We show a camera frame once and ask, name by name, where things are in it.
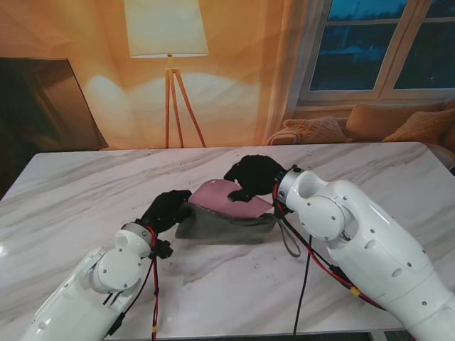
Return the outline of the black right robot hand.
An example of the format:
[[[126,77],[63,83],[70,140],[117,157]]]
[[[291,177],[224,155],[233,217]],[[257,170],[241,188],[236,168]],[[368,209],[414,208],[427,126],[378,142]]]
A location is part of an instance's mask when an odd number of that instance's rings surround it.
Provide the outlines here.
[[[225,180],[240,186],[227,198],[233,202],[249,202],[254,196],[271,194],[276,179],[285,172],[285,168],[269,156],[244,156],[224,176]]]

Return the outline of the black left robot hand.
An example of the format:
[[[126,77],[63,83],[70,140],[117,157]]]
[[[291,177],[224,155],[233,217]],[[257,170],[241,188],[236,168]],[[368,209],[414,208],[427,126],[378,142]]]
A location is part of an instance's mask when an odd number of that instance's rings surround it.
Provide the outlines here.
[[[155,198],[136,223],[143,227],[151,227],[157,234],[165,232],[191,216],[191,209],[186,207],[191,196],[192,192],[189,190],[162,193]]]

